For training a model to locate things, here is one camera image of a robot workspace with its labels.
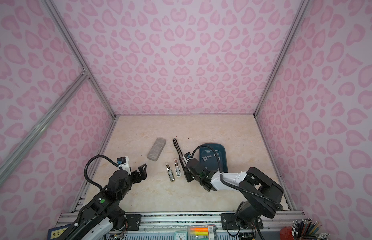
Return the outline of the pink white stapler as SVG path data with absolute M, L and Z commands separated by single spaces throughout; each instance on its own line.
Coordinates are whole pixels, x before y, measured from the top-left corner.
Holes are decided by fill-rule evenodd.
M 174 159 L 174 164 L 175 164 L 176 176 L 177 178 L 180 178 L 182 176 L 182 171 L 179 165 L 179 161 L 177 159 Z

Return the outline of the olive white stapler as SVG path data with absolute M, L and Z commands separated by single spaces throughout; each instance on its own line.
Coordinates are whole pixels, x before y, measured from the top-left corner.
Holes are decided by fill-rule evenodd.
M 169 164 L 166 164 L 166 169 L 167 169 L 167 174 L 168 174 L 168 177 L 170 179 L 171 182 L 174 182 L 175 181 L 175 177 L 174 177 L 174 174 L 173 174 L 173 171 L 170 167 Z

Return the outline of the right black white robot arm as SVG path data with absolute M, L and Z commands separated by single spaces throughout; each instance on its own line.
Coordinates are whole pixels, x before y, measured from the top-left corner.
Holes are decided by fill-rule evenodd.
M 284 209 L 281 205 L 283 188 L 258 168 L 250 167 L 236 174 L 223 173 L 209 171 L 197 159 L 190 159 L 186 169 L 208 192 L 237 191 L 246 198 L 234 214 L 236 225 L 242 229 L 247 229 L 261 216 L 273 219 L 276 212 Z

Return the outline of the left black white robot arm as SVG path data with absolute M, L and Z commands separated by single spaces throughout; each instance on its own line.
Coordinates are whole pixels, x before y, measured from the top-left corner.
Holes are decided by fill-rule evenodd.
M 59 240 L 100 240 L 112 230 L 126 230 L 128 221 L 125 211 L 119 207 L 121 200 L 133 184 L 147 178 L 147 165 L 138 167 L 130 174 L 117 170 L 109 183 L 81 208 L 76 220 L 58 237 Z

